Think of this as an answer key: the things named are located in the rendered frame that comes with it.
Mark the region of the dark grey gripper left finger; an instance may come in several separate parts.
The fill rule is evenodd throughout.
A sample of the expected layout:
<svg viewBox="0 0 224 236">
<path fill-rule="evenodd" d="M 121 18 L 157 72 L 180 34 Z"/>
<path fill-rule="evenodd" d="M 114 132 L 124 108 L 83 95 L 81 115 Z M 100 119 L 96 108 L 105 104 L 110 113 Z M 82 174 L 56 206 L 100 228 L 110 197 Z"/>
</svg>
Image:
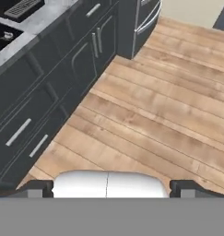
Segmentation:
<svg viewBox="0 0 224 236">
<path fill-rule="evenodd" d="M 52 180 L 31 180 L 22 185 L 13 194 L 20 198 L 53 198 Z"/>
</svg>

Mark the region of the black appliance with grille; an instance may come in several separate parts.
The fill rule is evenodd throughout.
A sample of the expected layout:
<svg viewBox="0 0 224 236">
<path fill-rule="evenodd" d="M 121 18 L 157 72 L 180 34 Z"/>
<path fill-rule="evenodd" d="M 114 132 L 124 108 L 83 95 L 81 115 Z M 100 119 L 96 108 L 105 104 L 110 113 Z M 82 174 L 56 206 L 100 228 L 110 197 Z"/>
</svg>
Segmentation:
<svg viewBox="0 0 224 236">
<path fill-rule="evenodd" d="M 44 5 L 44 0 L 0 0 L 0 18 L 22 22 Z"/>
</svg>

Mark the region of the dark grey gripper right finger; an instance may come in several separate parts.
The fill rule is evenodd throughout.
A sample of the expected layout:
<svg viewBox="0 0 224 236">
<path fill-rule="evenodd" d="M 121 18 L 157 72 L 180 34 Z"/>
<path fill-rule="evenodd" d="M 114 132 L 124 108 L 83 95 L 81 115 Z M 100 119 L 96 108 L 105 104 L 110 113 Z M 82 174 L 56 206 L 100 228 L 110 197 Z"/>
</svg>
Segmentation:
<svg viewBox="0 0 224 236">
<path fill-rule="evenodd" d="M 170 197 L 175 198 L 224 198 L 224 194 L 208 190 L 193 180 L 171 180 Z"/>
</svg>

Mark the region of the black hob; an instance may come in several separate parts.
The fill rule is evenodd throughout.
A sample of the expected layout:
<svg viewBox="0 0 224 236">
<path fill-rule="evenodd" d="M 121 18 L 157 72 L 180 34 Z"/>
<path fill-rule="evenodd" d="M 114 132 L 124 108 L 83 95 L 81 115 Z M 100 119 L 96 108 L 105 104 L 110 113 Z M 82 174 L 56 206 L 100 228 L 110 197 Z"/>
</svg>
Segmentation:
<svg viewBox="0 0 224 236">
<path fill-rule="evenodd" d="M 23 33 L 22 30 L 0 23 L 0 52 Z"/>
</svg>

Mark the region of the dark cupboard door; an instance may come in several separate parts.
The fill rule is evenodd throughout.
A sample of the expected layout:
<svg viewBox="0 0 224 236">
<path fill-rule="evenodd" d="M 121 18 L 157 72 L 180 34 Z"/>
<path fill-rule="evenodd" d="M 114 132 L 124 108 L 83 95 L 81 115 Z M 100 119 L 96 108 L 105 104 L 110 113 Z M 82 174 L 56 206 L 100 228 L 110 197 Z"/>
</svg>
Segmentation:
<svg viewBox="0 0 224 236">
<path fill-rule="evenodd" d="M 83 39 L 69 54 L 70 69 L 83 95 L 97 77 L 94 54 L 89 38 Z"/>
<path fill-rule="evenodd" d="M 116 51 L 116 16 L 113 12 L 104 17 L 98 24 L 101 30 L 102 53 L 99 51 L 97 67 L 101 73 Z"/>
</svg>

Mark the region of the white rounded object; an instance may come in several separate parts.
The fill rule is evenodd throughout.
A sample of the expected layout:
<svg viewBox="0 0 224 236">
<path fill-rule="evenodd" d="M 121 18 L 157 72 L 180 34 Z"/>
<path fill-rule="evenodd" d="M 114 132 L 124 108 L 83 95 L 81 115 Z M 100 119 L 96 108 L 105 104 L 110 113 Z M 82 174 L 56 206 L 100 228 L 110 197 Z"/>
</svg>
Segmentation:
<svg viewBox="0 0 224 236">
<path fill-rule="evenodd" d="M 66 171 L 53 181 L 55 198 L 168 198 L 156 177 L 129 171 Z"/>
</svg>

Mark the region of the dark grey fridge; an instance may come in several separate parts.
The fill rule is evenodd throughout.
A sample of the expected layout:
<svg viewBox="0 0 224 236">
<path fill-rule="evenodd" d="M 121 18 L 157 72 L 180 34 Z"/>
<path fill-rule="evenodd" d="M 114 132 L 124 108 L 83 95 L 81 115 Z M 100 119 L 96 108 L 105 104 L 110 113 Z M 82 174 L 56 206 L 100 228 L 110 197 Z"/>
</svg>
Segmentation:
<svg viewBox="0 0 224 236">
<path fill-rule="evenodd" d="M 158 2 L 159 0 L 119 0 L 118 55 L 126 59 L 133 59 L 137 55 L 156 27 L 159 18 L 140 34 L 136 33 L 136 29 Z"/>
</svg>

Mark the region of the dark drawer front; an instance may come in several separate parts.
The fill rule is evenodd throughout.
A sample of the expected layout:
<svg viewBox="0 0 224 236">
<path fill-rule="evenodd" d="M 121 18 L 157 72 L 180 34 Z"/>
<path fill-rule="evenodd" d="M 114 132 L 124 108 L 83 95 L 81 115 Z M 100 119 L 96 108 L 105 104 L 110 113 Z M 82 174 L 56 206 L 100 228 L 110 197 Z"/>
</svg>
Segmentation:
<svg viewBox="0 0 224 236">
<path fill-rule="evenodd" d="M 27 101 L 3 127 L 0 131 L 0 171 L 18 153 L 20 147 L 27 141 L 29 134 L 33 131 L 43 116 L 53 107 L 55 101 L 56 98 L 53 96 L 50 86 L 39 88 L 27 99 Z M 28 118 L 31 118 L 31 123 L 10 147 L 6 146 L 6 142 L 9 138 Z"/>
<path fill-rule="evenodd" d="M 20 150 L 17 156 L 6 165 L 0 173 L 0 188 L 16 188 L 31 167 L 39 158 L 40 154 L 47 148 L 56 133 L 65 123 L 68 113 L 62 105 L 56 107 L 43 121 L 41 126 L 32 134 L 28 143 Z M 33 158 L 30 152 L 36 147 L 44 135 L 49 135 Z"/>
<path fill-rule="evenodd" d="M 0 119 L 41 74 L 42 70 L 33 55 L 26 54 L 0 75 Z"/>
<path fill-rule="evenodd" d="M 68 24 L 75 38 L 86 34 L 89 29 L 112 7 L 115 0 L 78 0 L 69 10 Z M 100 8 L 89 18 L 86 14 L 97 3 Z"/>
</svg>

